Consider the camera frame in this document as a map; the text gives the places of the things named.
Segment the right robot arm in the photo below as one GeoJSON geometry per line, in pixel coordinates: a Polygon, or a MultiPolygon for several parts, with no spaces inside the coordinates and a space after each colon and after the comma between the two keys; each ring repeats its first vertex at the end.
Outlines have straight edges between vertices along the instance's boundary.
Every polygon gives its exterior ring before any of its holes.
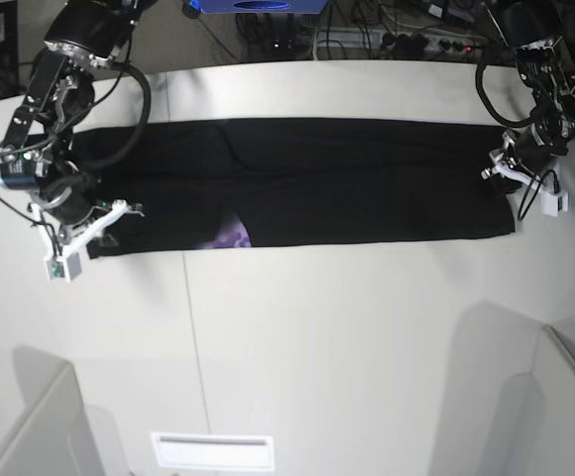
{"type": "Polygon", "coordinates": [[[103,200],[96,195],[99,174],[123,161],[148,124],[152,91],[146,76],[120,53],[132,49],[133,33],[151,1],[68,1],[39,53],[31,82],[0,143],[0,185],[26,193],[22,217],[49,241],[50,257],[67,254],[92,240],[126,214],[141,214],[140,203],[103,200]],[[99,69],[130,75],[143,93],[142,110],[130,137],[102,159],[85,159],[71,148],[73,129],[98,105],[93,74],[99,69]]]}

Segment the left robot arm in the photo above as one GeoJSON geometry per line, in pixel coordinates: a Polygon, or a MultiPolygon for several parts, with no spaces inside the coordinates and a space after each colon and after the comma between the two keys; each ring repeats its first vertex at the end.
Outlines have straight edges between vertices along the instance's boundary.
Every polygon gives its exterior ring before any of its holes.
{"type": "Polygon", "coordinates": [[[568,154],[575,140],[575,64],[566,46],[558,10],[551,1],[486,1],[499,37],[482,53],[475,87],[487,112],[505,127],[503,144],[490,153],[482,171],[505,191],[505,182],[536,183],[553,161],[568,154]],[[496,53],[509,53],[534,107],[525,119],[510,120],[492,104],[484,73],[496,53]]]}

